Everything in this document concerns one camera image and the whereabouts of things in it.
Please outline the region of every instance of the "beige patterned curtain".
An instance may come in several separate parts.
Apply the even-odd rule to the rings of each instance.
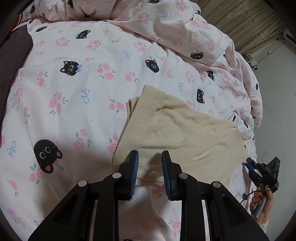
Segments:
[[[254,53],[280,37],[286,29],[277,13],[263,0],[191,0],[210,24],[234,41],[238,52]]]

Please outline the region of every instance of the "cat eye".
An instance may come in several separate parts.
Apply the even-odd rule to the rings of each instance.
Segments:
[[[45,154],[43,152],[40,152],[39,156],[40,156],[41,159],[45,159]]]
[[[50,153],[50,148],[49,148],[49,147],[46,147],[46,148],[45,148],[45,151],[46,151],[47,153]]]

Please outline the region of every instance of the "silver screw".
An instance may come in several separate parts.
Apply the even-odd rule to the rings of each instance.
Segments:
[[[78,183],[78,186],[84,187],[86,184],[87,184],[87,182],[83,180]]]
[[[188,174],[182,172],[182,173],[180,173],[179,177],[182,178],[182,179],[186,179],[188,177]]]
[[[121,174],[119,172],[113,173],[112,175],[113,178],[120,178]]]
[[[220,188],[221,187],[221,183],[220,182],[214,182],[213,183],[213,186],[215,187],[215,188]]]

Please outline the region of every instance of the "human hand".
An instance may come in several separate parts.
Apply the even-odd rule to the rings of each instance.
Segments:
[[[272,202],[274,199],[274,196],[268,185],[265,186],[265,190],[269,190],[269,191],[266,192],[266,202],[265,202],[264,208],[261,214],[259,215],[259,218],[255,220],[258,225],[267,223],[267,221],[269,220],[269,214],[270,214]],[[263,195],[261,192],[254,192],[254,196],[252,197],[252,201],[250,203],[250,211],[253,211],[255,209],[255,206],[261,203],[262,197]]]

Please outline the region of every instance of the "ribbed fabric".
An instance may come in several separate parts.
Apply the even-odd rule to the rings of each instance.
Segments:
[[[145,85],[139,99],[129,100],[127,110],[128,124],[113,159],[115,170],[131,150],[138,150],[138,177],[163,182],[161,153],[168,150],[183,172],[228,187],[233,171],[247,159],[235,123],[194,112],[184,101],[152,86]]]

